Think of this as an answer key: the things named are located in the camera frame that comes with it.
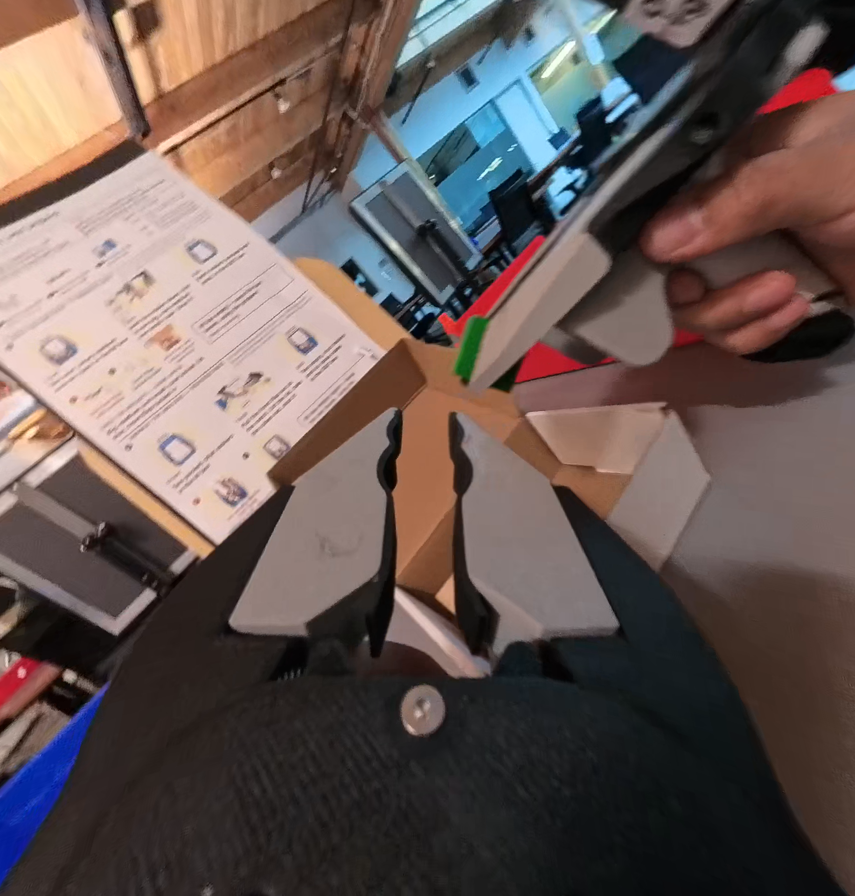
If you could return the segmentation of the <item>dark monitor with pale frame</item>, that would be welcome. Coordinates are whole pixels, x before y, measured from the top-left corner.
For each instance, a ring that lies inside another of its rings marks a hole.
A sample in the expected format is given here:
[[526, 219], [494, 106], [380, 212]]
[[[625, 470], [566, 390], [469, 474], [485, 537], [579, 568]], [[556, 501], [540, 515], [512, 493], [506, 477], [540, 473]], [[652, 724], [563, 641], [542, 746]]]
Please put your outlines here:
[[198, 556], [92, 471], [81, 446], [0, 456], [0, 574], [119, 637]]

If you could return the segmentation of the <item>small red bin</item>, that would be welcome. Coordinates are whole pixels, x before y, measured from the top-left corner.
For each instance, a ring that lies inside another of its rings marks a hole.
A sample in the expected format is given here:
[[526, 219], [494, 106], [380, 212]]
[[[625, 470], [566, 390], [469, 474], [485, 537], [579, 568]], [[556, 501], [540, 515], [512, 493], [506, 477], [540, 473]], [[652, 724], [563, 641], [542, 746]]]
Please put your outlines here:
[[27, 706], [61, 678], [62, 666], [32, 658], [19, 658], [0, 676], [0, 727], [20, 715]]

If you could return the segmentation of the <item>white cardboard mailer box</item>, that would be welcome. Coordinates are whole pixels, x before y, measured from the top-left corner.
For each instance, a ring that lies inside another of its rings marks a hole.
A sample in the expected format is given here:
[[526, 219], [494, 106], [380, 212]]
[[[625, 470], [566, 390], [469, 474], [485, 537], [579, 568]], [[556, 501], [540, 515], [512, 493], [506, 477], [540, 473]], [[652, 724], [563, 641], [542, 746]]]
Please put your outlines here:
[[661, 570], [710, 483], [675, 410], [650, 401], [524, 413], [509, 393], [477, 394], [461, 385], [452, 349], [406, 335], [335, 265], [301, 258], [295, 266], [387, 352], [269, 476], [276, 487], [291, 485], [386, 409], [401, 409], [397, 583], [410, 595], [401, 607], [433, 627], [453, 610], [453, 411], [472, 417], [552, 484], [569, 488]]

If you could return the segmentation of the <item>blue plastic bin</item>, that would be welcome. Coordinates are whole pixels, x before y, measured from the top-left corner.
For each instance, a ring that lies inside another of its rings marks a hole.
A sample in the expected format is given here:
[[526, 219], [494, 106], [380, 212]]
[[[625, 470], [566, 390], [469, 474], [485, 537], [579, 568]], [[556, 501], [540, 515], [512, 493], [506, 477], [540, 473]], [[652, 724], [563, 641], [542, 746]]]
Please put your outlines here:
[[68, 779], [90, 724], [108, 686], [104, 686], [0, 789], [0, 888], [49, 816]]

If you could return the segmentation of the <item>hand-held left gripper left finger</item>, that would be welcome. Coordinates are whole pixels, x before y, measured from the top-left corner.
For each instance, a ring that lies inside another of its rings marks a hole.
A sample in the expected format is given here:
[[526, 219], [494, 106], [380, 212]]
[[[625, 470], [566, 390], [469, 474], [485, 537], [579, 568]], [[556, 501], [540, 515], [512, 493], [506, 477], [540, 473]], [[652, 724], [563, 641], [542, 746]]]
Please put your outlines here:
[[299, 477], [229, 616], [235, 633], [366, 640], [382, 653], [394, 610], [393, 490], [403, 417], [375, 420]]

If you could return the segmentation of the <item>green wooden cube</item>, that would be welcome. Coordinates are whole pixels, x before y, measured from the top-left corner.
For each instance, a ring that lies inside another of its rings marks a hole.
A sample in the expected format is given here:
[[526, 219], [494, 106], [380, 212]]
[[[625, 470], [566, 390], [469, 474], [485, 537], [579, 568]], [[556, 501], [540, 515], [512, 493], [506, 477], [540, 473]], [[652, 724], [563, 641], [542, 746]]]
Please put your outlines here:
[[[478, 355], [482, 348], [489, 319], [481, 315], [472, 315], [466, 321], [461, 333], [458, 352], [452, 371], [465, 386], [471, 384], [471, 379], [478, 361]], [[521, 371], [523, 358], [519, 359], [509, 370], [497, 379], [491, 386], [499, 392], [509, 393], [514, 387]]]

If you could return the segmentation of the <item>person's right hand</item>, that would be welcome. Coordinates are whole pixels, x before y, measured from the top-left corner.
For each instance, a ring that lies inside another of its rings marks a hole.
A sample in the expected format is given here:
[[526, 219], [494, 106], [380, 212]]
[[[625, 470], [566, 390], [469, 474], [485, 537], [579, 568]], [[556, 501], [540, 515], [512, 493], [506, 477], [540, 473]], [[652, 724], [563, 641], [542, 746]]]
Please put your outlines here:
[[855, 307], [855, 91], [758, 117], [722, 171], [676, 196], [646, 225], [645, 257], [668, 266], [678, 330], [739, 356], [768, 349], [807, 316], [794, 275], [764, 271], [713, 287], [698, 258], [786, 231]]

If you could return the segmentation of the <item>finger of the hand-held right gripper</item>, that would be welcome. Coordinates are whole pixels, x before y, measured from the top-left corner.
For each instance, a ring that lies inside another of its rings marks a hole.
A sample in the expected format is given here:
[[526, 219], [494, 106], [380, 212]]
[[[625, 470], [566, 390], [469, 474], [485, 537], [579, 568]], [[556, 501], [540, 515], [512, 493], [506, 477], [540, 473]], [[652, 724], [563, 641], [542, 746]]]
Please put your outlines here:
[[635, 247], [612, 258], [588, 233], [545, 241], [479, 326], [465, 382], [496, 385], [537, 344], [580, 364], [656, 363], [674, 342], [664, 279]]

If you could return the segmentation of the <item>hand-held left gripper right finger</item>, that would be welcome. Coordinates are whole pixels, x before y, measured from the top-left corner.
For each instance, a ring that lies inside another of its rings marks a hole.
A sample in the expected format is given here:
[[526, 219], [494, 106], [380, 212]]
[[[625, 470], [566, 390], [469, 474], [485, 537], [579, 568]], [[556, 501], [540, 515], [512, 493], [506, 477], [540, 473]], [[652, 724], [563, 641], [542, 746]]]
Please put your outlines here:
[[455, 614], [470, 651], [608, 636], [620, 624], [547, 476], [460, 412], [449, 416]]

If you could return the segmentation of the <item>red plastic bin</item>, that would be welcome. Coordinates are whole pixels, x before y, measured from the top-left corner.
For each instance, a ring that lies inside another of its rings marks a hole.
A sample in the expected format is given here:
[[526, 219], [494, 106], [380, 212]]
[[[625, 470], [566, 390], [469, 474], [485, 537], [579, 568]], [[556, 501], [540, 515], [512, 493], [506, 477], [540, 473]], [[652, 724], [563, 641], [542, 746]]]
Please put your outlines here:
[[[819, 66], [809, 69], [782, 88], [773, 99], [761, 107], [759, 114], [769, 114], [802, 102], [835, 95], [839, 92], [839, 89], [836, 87], [834, 77], [834, 73], [825, 67]], [[487, 291], [459, 319], [454, 320], [447, 313], [440, 315], [440, 324], [445, 335], [452, 341], [452, 344], [456, 344], [460, 340], [470, 318], [486, 315], [500, 301], [504, 290], [511, 285], [516, 275], [523, 270], [527, 262], [531, 260], [544, 242], [545, 237], [543, 236], [533, 238], [496, 281], [489, 286]], [[545, 377], [562, 375], [609, 363], [612, 363], [612, 358], [610, 357], [605, 357], [603, 360], [596, 362], [574, 361], [561, 352], [546, 346], [544, 343], [538, 343], [524, 357], [515, 382], [518, 385], [524, 384]]]

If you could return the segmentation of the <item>framed monitor on stand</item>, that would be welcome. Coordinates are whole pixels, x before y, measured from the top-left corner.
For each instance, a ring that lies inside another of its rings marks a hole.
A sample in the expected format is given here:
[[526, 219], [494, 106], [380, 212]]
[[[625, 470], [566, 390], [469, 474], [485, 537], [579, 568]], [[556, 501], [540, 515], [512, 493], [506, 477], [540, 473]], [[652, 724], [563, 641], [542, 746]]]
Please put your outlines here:
[[349, 210], [434, 304], [480, 293], [482, 253], [416, 163], [399, 163], [354, 196]]

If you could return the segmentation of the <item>black office chair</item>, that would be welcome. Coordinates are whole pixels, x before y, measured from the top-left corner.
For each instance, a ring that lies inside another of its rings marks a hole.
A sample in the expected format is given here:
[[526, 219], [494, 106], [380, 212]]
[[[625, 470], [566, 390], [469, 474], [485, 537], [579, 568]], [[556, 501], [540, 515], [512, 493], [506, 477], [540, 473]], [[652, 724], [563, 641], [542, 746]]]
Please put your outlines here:
[[502, 241], [512, 254], [522, 252], [533, 239], [548, 236], [556, 224], [545, 199], [534, 198], [529, 177], [522, 168], [516, 168], [488, 195]]

